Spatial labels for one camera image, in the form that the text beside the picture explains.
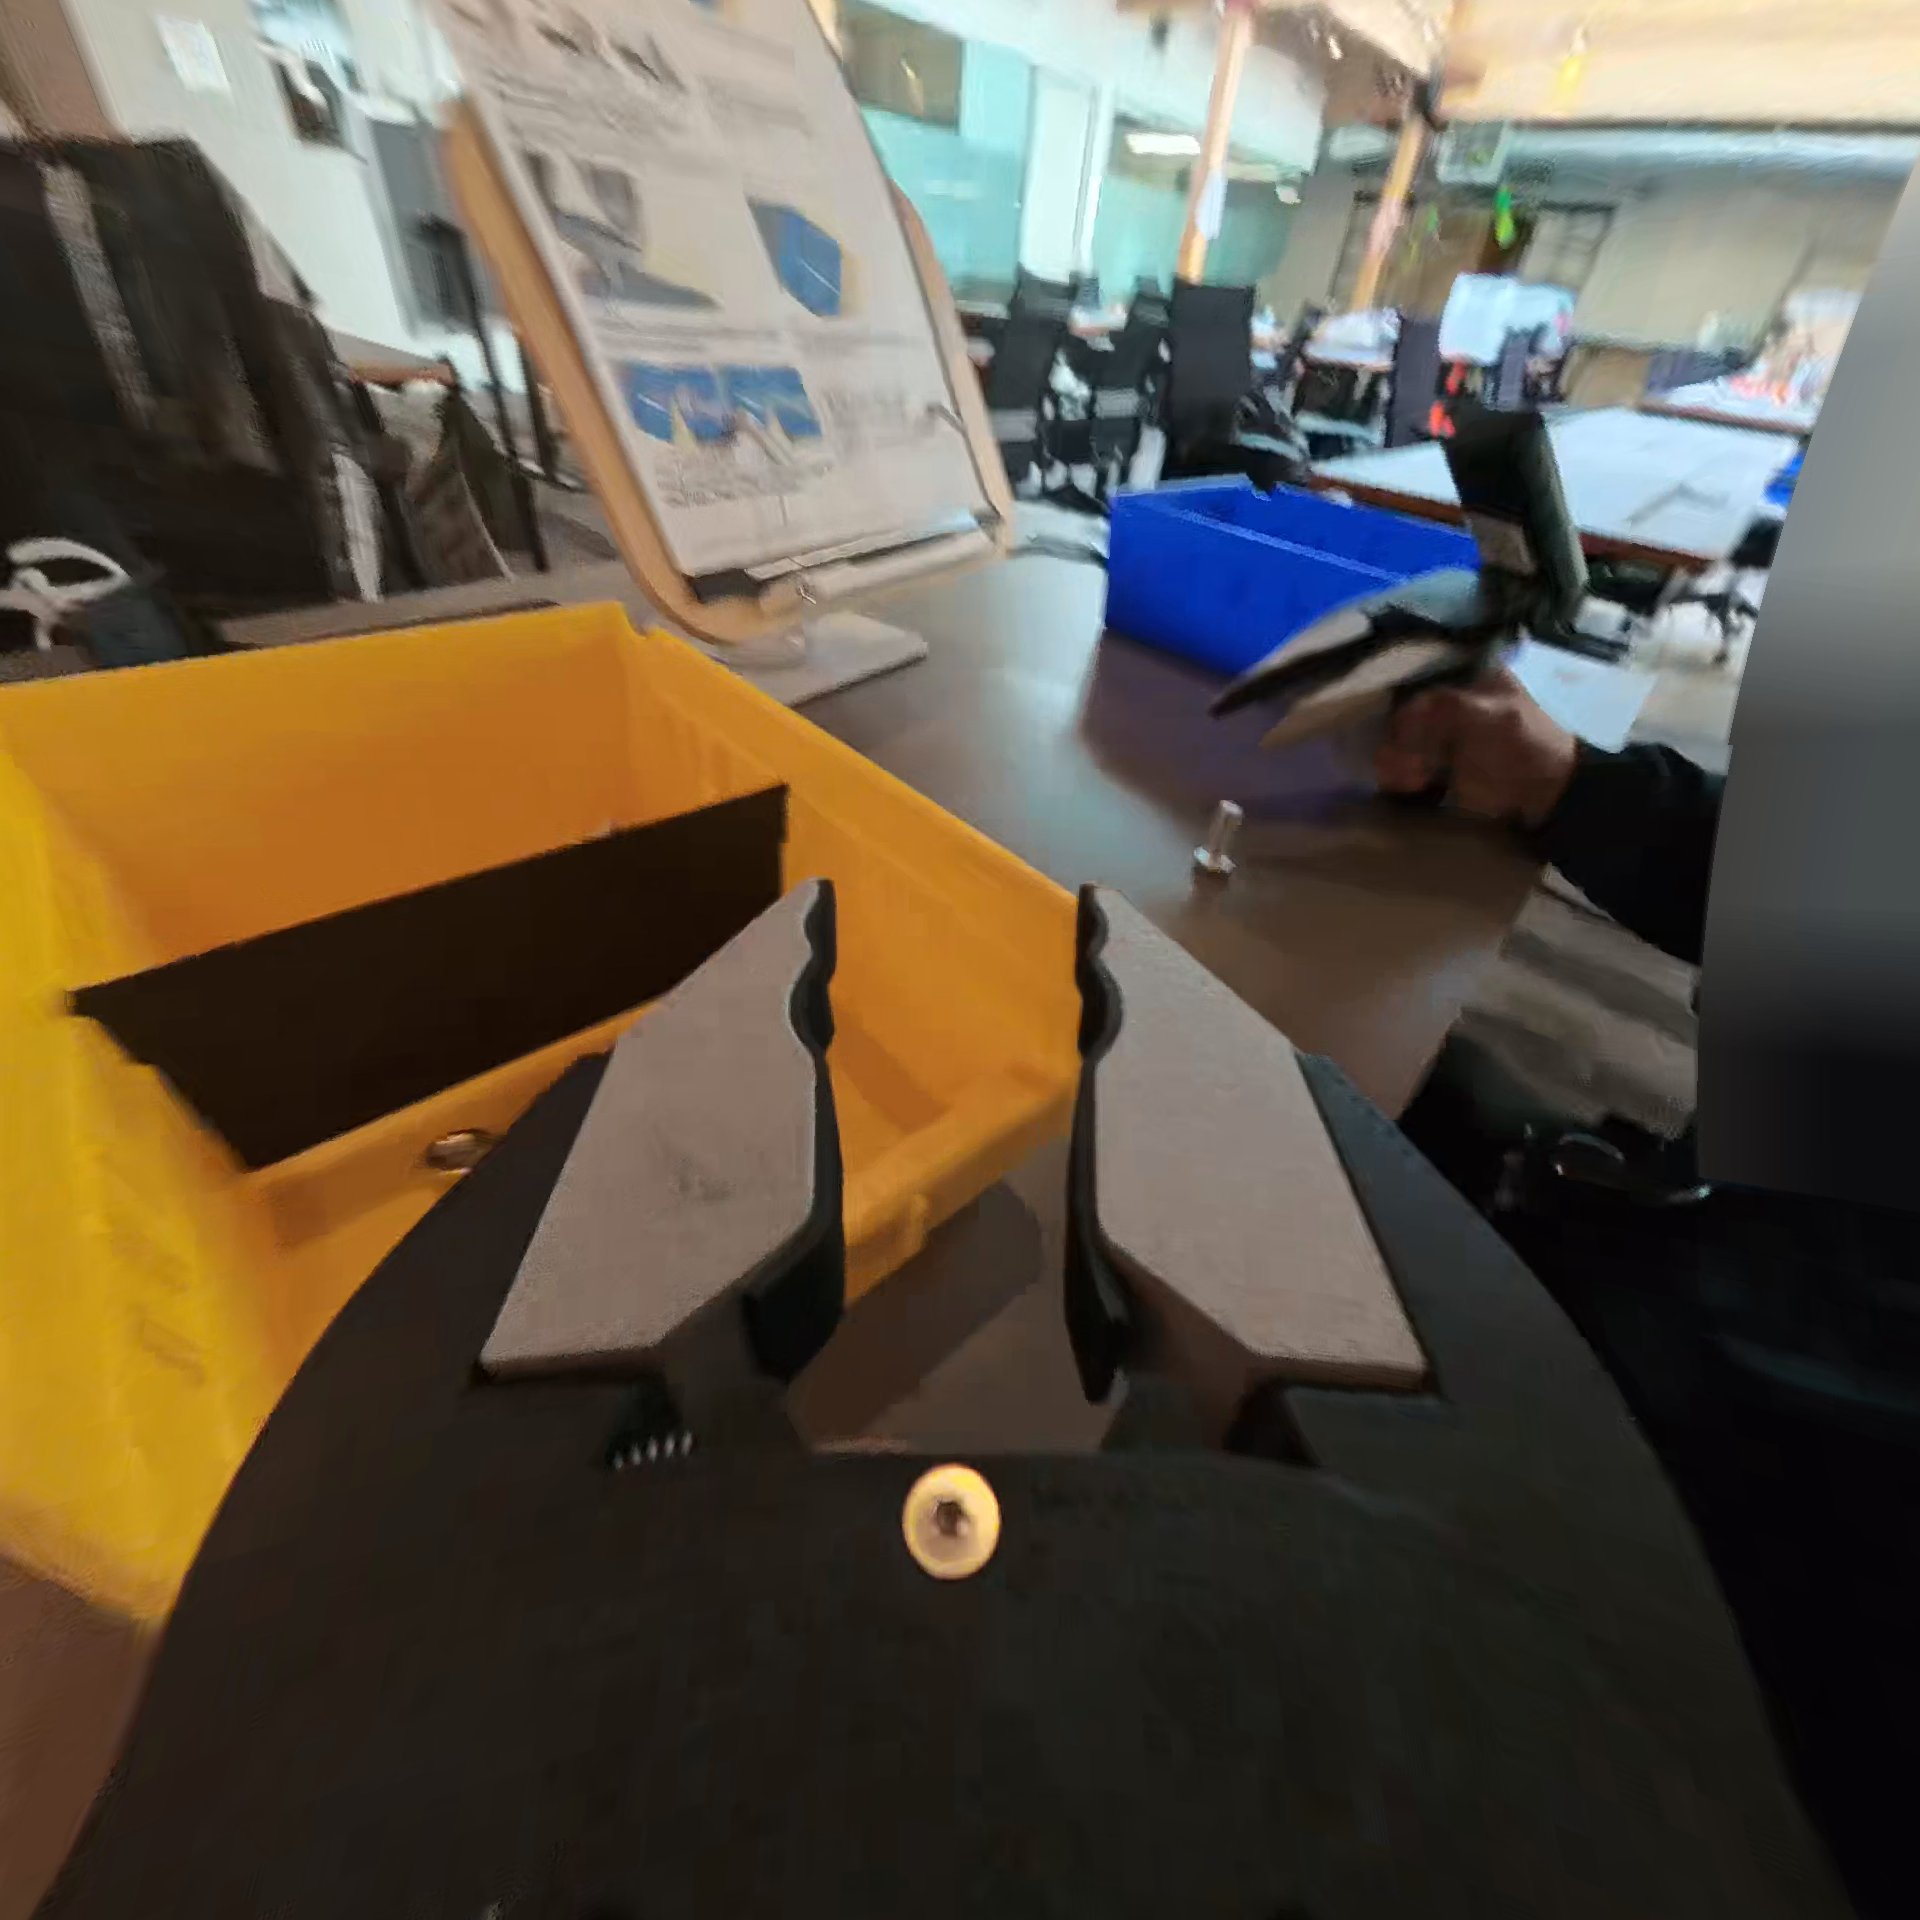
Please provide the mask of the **black office chair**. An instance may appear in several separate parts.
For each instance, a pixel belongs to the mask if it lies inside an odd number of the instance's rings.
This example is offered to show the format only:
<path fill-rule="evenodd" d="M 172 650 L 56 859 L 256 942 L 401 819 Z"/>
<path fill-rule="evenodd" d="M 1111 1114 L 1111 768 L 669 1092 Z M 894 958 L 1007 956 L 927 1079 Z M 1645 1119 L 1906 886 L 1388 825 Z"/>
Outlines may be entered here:
<path fill-rule="evenodd" d="M 1441 386 L 1437 319 L 1400 319 L 1393 344 L 1385 401 L 1383 401 L 1383 448 L 1402 448 L 1433 438 L 1430 416 Z"/>
<path fill-rule="evenodd" d="M 1015 272 L 1006 320 L 980 378 L 991 440 L 1010 490 L 1041 470 L 1054 367 L 1071 337 L 1071 286 L 1026 268 Z"/>
<path fill-rule="evenodd" d="M 1242 470 L 1241 402 L 1255 386 L 1255 312 L 1253 286 L 1175 279 L 1160 399 L 1168 483 Z"/>

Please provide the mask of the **white work table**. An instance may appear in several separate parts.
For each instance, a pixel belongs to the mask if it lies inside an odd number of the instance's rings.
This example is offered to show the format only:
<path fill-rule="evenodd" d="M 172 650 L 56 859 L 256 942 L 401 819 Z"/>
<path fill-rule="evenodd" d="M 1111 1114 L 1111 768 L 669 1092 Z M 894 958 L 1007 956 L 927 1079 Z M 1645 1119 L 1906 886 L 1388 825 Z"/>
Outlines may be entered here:
<path fill-rule="evenodd" d="M 1801 447 L 1752 425 L 1620 407 L 1559 411 L 1546 425 L 1585 553 L 1694 575 L 1727 562 Z M 1464 522 L 1441 442 L 1316 465 L 1310 488 L 1423 522 Z"/>

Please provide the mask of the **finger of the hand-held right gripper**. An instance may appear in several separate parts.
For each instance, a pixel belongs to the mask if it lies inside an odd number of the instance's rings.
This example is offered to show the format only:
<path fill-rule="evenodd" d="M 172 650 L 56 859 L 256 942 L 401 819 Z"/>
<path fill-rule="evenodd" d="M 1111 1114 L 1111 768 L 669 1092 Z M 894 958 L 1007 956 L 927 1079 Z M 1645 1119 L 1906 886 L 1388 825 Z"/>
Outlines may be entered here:
<path fill-rule="evenodd" d="M 1258 706 L 1272 714 L 1258 736 L 1261 750 L 1289 750 L 1302 742 L 1365 730 L 1400 696 L 1456 682 L 1471 673 L 1471 647 L 1461 640 L 1396 639 L 1352 663 L 1313 680 L 1271 689 Z"/>
<path fill-rule="evenodd" d="M 1209 705 L 1212 716 L 1247 710 L 1290 714 L 1310 698 L 1365 676 L 1407 650 L 1439 647 L 1449 635 L 1392 594 L 1370 594 L 1319 617 L 1281 647 L 1237 674 Z"/>

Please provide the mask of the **yellow plastic bin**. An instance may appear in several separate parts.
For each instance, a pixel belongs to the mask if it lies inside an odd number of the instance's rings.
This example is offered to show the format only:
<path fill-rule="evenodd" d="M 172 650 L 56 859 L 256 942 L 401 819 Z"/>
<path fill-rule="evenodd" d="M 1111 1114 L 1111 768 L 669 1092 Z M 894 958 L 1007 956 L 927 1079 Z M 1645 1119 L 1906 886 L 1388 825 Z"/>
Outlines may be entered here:
<path fill-rule="evenodd" d="M 615 607 L 4 694 L 4 1561 L 161 1622 L 274 1401 L 388 1250 L 644 1009 L 242 1169 L 72 991 L 786 785 L 836 894 L 847 1297 L 1071 1104 L 1071 902 Z"/>

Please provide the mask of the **person's right hand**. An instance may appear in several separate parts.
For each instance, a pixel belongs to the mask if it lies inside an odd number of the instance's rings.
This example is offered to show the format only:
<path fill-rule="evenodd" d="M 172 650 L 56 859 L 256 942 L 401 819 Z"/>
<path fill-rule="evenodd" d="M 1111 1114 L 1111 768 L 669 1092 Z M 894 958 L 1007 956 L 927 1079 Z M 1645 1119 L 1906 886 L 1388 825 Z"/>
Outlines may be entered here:
<path fill-rule="evenodd" d="M 1476 822 L 1541 827 L 1568 793 L 1580 742 L 1503 666 L 1405 698 L 1373 755 L 1385 796 L 1437 793 Z"/>

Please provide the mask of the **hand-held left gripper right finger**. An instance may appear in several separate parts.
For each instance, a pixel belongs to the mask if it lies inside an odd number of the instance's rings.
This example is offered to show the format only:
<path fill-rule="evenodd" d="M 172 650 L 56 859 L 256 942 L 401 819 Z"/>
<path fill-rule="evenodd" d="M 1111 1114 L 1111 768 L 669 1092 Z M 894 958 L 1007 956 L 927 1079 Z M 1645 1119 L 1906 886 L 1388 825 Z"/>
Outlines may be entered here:
<path fill-rule="evenodd" d="M 1300 1051 L 1104 886 L 1078 891 L 1071 979 L 1062 1322 L 1085 1401 L 1156 1378 L 1234 1427 L 1274 1388 L 1428 1386 Z"/>

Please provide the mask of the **grey bag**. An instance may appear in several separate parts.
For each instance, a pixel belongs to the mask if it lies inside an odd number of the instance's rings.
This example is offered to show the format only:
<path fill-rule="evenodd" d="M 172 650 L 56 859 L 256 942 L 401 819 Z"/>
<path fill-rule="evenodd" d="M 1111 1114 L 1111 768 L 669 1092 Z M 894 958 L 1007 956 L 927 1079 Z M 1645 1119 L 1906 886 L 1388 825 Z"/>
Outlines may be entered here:
<path fill-rule="evenodd" d="M 534 572 L 511 465 L 463 391 L 407 382 L 373 386 L 367 399 L 423 583 L 480 585 Z"/>

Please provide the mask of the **blue plastic bin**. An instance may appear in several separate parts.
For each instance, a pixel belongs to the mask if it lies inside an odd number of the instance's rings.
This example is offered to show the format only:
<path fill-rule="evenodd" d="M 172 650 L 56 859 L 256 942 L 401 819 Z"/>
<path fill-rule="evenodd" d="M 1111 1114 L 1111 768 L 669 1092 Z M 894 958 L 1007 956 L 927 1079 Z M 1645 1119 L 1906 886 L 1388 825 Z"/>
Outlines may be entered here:
<path fill-rule="evenodd" d="M 1184 480 L 1111 502 L 1106 626 L 1237 676 L 1336 609 L 1476 562 L 1441 522 L 1242 475 Z"/>

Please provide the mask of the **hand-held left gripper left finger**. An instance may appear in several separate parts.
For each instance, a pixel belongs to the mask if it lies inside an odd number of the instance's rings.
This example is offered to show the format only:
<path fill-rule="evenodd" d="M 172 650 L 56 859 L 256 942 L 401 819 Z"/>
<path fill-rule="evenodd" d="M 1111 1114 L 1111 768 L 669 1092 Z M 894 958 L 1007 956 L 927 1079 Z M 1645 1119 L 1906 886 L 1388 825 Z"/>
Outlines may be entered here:
<path fill-rule="evenodd" d="M 836 894 L 804 881 L 612 1048 L 478 1362 L 783 1388 L 847 1289 Z"/>

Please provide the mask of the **black bin divider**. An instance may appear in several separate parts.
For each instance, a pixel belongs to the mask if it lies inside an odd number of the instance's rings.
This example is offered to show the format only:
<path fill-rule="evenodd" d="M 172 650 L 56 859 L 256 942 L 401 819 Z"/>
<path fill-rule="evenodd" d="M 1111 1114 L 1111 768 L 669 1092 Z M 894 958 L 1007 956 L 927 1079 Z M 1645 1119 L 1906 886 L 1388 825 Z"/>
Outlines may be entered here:
<path fill-rule="evenodd" d="M 258 1170 L 672 992 L 783 891 L 786 785 L 72 991 Z"/>

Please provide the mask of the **person's right forearm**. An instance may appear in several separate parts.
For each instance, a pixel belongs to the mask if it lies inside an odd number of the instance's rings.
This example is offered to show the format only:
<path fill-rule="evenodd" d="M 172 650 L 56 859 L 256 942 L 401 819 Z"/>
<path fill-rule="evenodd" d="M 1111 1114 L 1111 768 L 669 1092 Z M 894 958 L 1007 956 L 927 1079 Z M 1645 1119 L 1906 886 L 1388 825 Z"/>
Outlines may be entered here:
<path fill-rule="evenodd" d="M 1698 970 L 1725 774 L 1662 743 L 1580 742 L 1570 776 L 1527 839 L 1601 914 Z"/>

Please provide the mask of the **black jacket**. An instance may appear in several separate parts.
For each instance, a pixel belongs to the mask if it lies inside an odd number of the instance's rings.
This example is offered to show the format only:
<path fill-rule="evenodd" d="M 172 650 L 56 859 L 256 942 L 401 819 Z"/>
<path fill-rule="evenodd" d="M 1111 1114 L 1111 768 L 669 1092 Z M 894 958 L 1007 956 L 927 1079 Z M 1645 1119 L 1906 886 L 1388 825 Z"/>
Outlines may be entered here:
<path fill-rule="evenodd" d="M 288 256 L 183 139 L 4 139 L 4 582 L 98 666 L 392 583 L 376 447 Z"/>

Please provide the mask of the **person's lap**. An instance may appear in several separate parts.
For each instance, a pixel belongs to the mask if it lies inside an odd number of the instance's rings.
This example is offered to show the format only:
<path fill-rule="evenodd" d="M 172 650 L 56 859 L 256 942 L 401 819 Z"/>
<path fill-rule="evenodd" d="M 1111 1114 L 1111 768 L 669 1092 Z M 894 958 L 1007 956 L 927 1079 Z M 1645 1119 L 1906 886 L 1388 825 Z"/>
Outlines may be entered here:
<path fill-rule="evenodd" d="M 1860 1915 L 1917 1915 L 1912 1209 L 1704 1184 L 1695 972 L 1537 881 L 1400 1122 L 1588 1340 Z"/>

